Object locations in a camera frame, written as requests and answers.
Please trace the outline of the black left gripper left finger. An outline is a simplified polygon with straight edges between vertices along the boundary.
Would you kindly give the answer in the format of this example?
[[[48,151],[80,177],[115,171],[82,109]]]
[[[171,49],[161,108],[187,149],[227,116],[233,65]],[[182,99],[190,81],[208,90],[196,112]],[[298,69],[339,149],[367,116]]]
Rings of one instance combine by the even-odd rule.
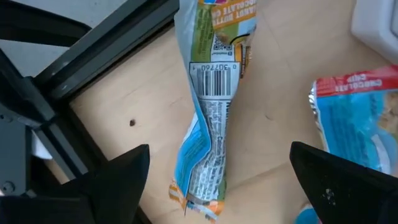
[[[96,224],[133,224],[149,165],[149,145],[141,144],[63,184],[62,194],[86,197]]]

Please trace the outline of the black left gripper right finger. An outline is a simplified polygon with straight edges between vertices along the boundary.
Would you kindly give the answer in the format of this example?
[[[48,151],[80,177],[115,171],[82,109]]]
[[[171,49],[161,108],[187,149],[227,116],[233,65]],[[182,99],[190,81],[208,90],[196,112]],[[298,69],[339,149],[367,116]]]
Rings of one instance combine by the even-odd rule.
[[[289,157],[322,224],[398,224],[397,177],[299,141]]]

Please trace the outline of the white plant pot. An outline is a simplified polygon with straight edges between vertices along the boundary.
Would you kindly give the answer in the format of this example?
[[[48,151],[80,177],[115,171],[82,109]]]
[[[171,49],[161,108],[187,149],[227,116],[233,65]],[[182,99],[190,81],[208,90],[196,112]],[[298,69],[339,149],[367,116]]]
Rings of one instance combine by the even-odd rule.
[[[351,33],[398,64],[398,0],[356,0]]]

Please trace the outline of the peanut butter chocolate chip bar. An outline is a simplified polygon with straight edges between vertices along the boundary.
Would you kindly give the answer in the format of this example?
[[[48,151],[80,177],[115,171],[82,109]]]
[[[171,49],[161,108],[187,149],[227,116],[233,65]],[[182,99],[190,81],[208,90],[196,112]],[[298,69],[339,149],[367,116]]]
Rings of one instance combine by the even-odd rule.
[[[251,59],[256,13],[257,0],[179,0],[174,17],[194,114],[169,197],[211,222],[224,209],[229,108]]]

